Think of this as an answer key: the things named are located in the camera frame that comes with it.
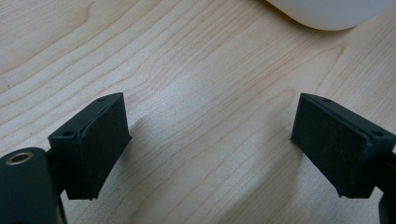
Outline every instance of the black plastic block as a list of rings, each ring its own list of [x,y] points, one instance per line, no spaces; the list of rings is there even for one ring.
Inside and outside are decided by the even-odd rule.
[[[122,93],[93,101],[51,134],[68,198],[97,198],[131,138]]]
[[[393,150],[396,136],[329,99],[302,93],[291,142],[340,196],[368,198],[376,166]]]
[[[0,159],[0,223],[59,223],[46,152],[28,147]]]

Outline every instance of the white object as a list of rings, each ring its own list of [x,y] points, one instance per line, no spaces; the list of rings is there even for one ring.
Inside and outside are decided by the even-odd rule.
[[[299,23],[344,30],[367,21],[396,0],[267,0]]]

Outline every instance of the wooden table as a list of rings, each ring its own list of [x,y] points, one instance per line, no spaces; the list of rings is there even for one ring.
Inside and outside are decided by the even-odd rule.
[[[378,223],[290,143],[300,92],[396,133],[396,6],[313,30],[258,0],[0,3],[0,156],[124,92],[133,142],[70,223]]]

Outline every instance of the textured black surface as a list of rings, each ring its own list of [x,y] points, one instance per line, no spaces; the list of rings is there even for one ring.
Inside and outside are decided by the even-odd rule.
[[[68,198],[97,198],[131,138],[122,93],[93,101],[51,134]]]
[[[329,99],[302,93],[291,142],[340,196],[368,198],[376,167],[393,150],[396,136]]]
[[[33,157],[21,164],[7,160],[22,152]],[[0,223],[62,223],[63,208],[54,194],[46,152],[28,147],[0,159]]]
[[[384,194],[379,202],[379,219],[381,224],[396,223],[396,202]]]

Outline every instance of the wood grain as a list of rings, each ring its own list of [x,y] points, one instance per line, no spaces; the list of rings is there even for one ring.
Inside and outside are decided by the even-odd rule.
[[[0,156],[124,92],[133,142],[70,223],[378,223],[289,141],[300,92],[396,133],[396,6],[323,32],[257,0],[0,1]]]

